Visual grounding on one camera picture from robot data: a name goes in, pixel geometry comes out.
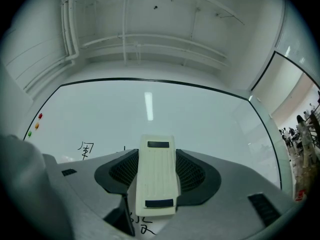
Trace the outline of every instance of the black mesh vent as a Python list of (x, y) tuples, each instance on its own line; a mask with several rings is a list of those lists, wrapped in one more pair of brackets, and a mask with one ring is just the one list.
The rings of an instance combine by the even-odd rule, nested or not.
[(123, 161), (111, 167), (109, 174), (114, 180), (125, 184), (129, 188), (138, 173), (138, 161), (139, 155), (138, 152), (136, 152), (135, 154), (127, 157)]
[(266, 227), (280, 217), (279, 212), (274, 208), (264, 194), (254, 194), (248, 196), (248, 198)]
[(180, 179), (181, 193), (197, 188), (206, 178), (204, 169), (178, 153), (175, 171)]
[(67, 170), (63, 170), (62, 171), (62, 174), (63, 174), (63, 176), (68, 176), (68, 175), (70, 175), (70, 174), (75, 174), (77, 171), (76, 170), (74, 170), (74, 169), (67, 169)]

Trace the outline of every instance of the pipe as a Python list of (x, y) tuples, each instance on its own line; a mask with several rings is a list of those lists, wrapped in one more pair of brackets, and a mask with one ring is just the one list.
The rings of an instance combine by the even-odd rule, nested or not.
[[(196, 25), (197, 25), (197, 15), (198, 15), (198, 12), (199, 12), (199, 11), (200, 11), (200, 9), (199, 9), (199, 1), (197, 0), (196, 3), (195, 3), (195, 13), (194, 13), (192, 31), (191, 31), (191, 35), (190, 35), (190, 41), (192, 41), (192, 40), (193, 40), (193, 37), (194, 37), (195, 27), (196, 27)], [(187, 64), (187, 60), (188, 60), (188, 59), (185, 59), (184, 62), (183, 62), (183, 66), (184, 66), (184, 67), (185, 67), (186, 64)]]
[(122, 47), (123, 47), (123, 59), (124, 64), (127, 65), (127, 53), (126, 53), (126, 9), (127, 0), (123, 0), (123, 11), (122, 11)]
[[(127, 47), (135, 47), (135, 44), (134, 43), (127, 43), (126, 44)], [(176, 51), (179, 51), (179, 52), (184, 52), (184, 53), (189, 53), (189, 54), (193, 54), (193, 55), (196, 55), (196, 56), (199, 56), (199, 57), (202, 57), (203, 59), (207, 59), (207, 60), (210, 60), (212, 62), (215, 62), (215, 63), (218, 63), (220, 65), (223, 65), (225, 67), (229, 67), (227, 64), (225, 64), (224, 62), (220, 61), (220, 60), (217, 60), (215, 58), (212, 58), (212, 57), (209, 57), (209, 56), (206, 56), (202, 53), (198, 53), (198, 52), (195, 52), (195, 51), (191, 51), (191, 50), (187, 50), (187, 49), (184, 49), (184, 48), (179, 48), (179, 47), (175, 47), (175, 46), (168, 46), (168, 45), (160, 45), (160, 44), (152, 44), (152, 43), (139, 43), (138, 44), (139, 48), (141, 49), (141, 47), (156, 47), (156, 48), (164, 48), (165, 50), (176, 50)], [(111, 48), (121, 48), (121, 44), (111, 44), (111, 45), (106, 45), (106, 46), (103, 46), (103, 47), (99, 47), (99, 49), (111, 49)], [(110, 52), (110, 53), (107, 53), (107, 54), (118, 54), (119, 52)]]
[(23, 89), (25, 91), (29, 90), (40, 78), (42, 78), (45, 74), (47, 74), (49, 71), (53, 70), (55, 67), (59, 66), (62, 63), (66, 62), (66, 57), (58, 59), (54, 64), (47, 67), (45, 70), (43, 70), (40, 74), (38, 74), (34, 79), (32, 79)]
[(36, 91), (31, 94), (31, 98), (34, 99), (38, 93), (45, 87), (47, 86), (53, 79), (55, 79), (58, 75), (62, 74), (64, 71), (66, 71), (68, 68), (72, 67), (75, 65), (75, 61), (71, 60), (71, 64), (68, 64), (64, 66), (63, 68), (59, 69), (57, 72), (53, 73), (51, 76), (49, 76), (37, 89)]
[[(169, 39), (169, 40), (176, 40), (176, 41), (184, 42), (184, 43), (187, 43), (187, 44), (192, 44), (194, 46), (198, 46), (200, 48), (203, 48), (205, 50), (208, 50), (208, 51), (211, 51), (211, 52), (213, 52), (215, 54), (218, 54), (223, 58), (227, 58), (227, 55), (223, 54), (220, 51), (212, 49), (212, 48), (210, 48), (208, 46), (205, 46), (203, 44), (200, 44), (198, 42), (186, 40), (186, 39), (183, 39), (183, 38), (180, 38), (180, 37), (175, 37), (175, 36), (170, 36), (170, 35), (162, 35), (162, 34), (126, 34), (125, 36), (127, 38), (146, 37), (146, 38), (163, 38), (163, 39)], [(100, 43), (100, 42), (103, 42), (103, 41), (108, 41), (108, 40), (117, 39), (117, 38), (122, 38), (122, 35), (121, 34), (120, 35), (113, 35), (113, 36), (108, 36), (108, 37), (100, 38), (100, 39), (97, 39), (97, 40), (93, 40), (93, 41), (90, 41), (90, 42), (87, 42), (87, 43), (83, 44), (82, 48), (86, 48), (86, 47), (91, 46), (93, 44), (97, 44), (97, 43)]]
[(93, 7), (94, 7), (94, 24), (95, 24), (95, 29), (94, 29), (94, 33), (96, 35), (98, 35), (98, 23), (97, 23), (97, 0), (94, 0), (94, 4), (93, 4)]
[(64, 33), (65, 33), (65, 40), (66, 40), (66, 47), (67, 47), (67, 55), (72, 54), (71, 49), (71, 42), (70, 42), (70, 33), (69, 33), (69, 27), (68, 27), (68, 14), (67, 14), (67, 6), (69, 2), (65, 1), (63, 4), (63, 24), (64, 24)]
[(68, 48), (66, 43), (66, 33), (65, 33), (65, 26), (64, 26), (64, 3), (61, 4), (61, 27), (62, 27), (62, 36), (63, 36), (63, 43), (64, 43), (64, 51), (67, 54)]
[[(68, 17), (69, 17), (69, 20), (67, 18), (67, 11), (66, 11), (67, 3), (68, 3)], [(64, 24), (64, 30), (66, 30), (65, 31), (65, 37), (66, 37), (66, 44), (67, 44), (67, 50), (68, 50), (69, 56), (65, 56), (63, 58), (58, 59), (51, 66), (49, 66), (48, 68), (43, 70), (40, 74), (38, 74), (34, 79), (32, 79), (32, 81), (30, 81), (23, 88), (25, 91), (29, 90), (39, 79), (41, 79), (44, 75), (46, 75), (48, 72), (50, 72), (51, 70), (53, 70), (55, 67), (59, 66), (60, 64), (68, 62), (68, 61), (71, 61), (71, 64), (69, 64), (70, 67), (75, 64), (75, 62), (73, 60), (76, 59), (79, 56), (79, 47), (78, 47), (77, 35), (76, 35), (76, 31), (75, 31), (73, 6), (74, 6), (74, 0), (67, 0), (63, 4), (63, 24)], [(69, 21), (69, 26), (70, 26), (71, 40), (72, 40), (72, 44), (73, 44), (73, 47), (74, 47), (75, 54), (72, 54), (70, 33), (69, 33), (69, 28), (67, 26), (68, 21)]]
[(75, 30), (75, 19), (74, 19), (74, 0), (69, 0), (69, 24), (70, 24), (70, 32), (71, 32), (71, 40), (73, 44), (73, 48), (75, 51), (75, 54), (69, 55), (66, 57), (67, 61), (74, 60), (79, 56), (79, 47), (78, 47), (78, 40), (77, 40), (77, 35), (76, 35), (76, 30)]

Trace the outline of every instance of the fluorescent light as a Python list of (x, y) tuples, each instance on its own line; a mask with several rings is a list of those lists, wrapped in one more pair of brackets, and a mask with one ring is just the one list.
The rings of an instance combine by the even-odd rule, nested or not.
[(154, 119), (154, 111), (152, 108), (152, 93), (145, 92), (144, 99), (145, 99), (145, 107), (146, 107), (146, 116), (148, 117), (148, 121), (152, 121)]

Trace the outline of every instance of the person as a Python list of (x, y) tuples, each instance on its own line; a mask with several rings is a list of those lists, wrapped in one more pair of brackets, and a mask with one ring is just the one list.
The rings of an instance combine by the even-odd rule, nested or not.
[(312, 105), (311, 103), (309, 105), (311, 107), (311, 110), (316, 111), (316, 106), (315, 105)]
[(308, 119), (308, 117), (309, 117), (309, 115), (307, 114), (307, 112), (306, 112), (306, 111), (304, 111), (303, 113), (304, 113), (304, 119), (305, 119), (305, 120), (307, 120), (307, 119)]
[(289, 133), (291, 134), (291, 136), (295, 135), (295, 130), (292, 129), (291, 127), (289, 127)]
[(309, 156), (311, 156), (312, 161), (315, 163), (317, 161), (315, 147), (312, 141), (312, 136), (308, 128), (308, 124), (303, 120), (300, 115), (296, 116), (298, 122), (298, 131), (300, 132), (301, 142), (303, 146), (303, 168), (309, 166)]
[(279, 133), (280, 133), (282, 139), (284, 140), (284, 142), (286, 142), (286, 137), (284, 134), (282, 134), (282, 130), (279, 129)]
[(288, 143), (289, 143), (289, 146), (291, 147), (291, 145), (293, 146), (293, 143), (291, 141), (291, 138), (290, 138), (290, 133), (288, 130), (286, 130), (286, 128), (284, 127), (284, 135), (285, 135), (285, 138), (288, 139)]

